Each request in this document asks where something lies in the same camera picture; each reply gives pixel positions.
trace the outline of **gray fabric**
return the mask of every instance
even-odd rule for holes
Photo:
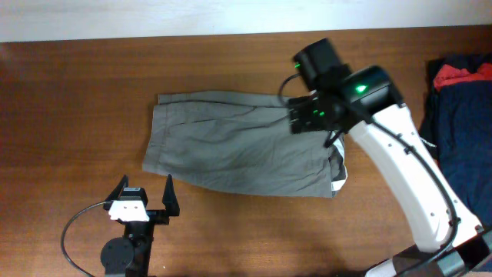
[[[347,176],[343,153],[323,148],[326,137],[292,135],[273,95],[159,95],[143,169],[220,192],[332,197],[332,176]]]

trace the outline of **blue fabric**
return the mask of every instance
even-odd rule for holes
[[[492,227],[492,82],[447,86],[437,109],[441,170],[464,204]],[[492,272],[492,262],[480,270]]]

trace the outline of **wooden table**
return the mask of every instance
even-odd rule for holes
[[[0,44],[0,269],[5,276],[80,276],[63,258],[64,224],[119,179],[160,209],[165,177],[143,172],[161,93],[274,94],[291,57],[329,37],[357,70],[386,68],[419,124],[425,64],[489,52],[490,26]],[[297,80],[288,95],[305,95]],[[150,273],[310,275],[364,269],[409,245],[403,212],[350,139],[348,181],[335,199],[229,195],[175,182],[181,216],[155,229]],[[123,227],[96,209],[68,232],[84,269],[103,274],[102,246]]]

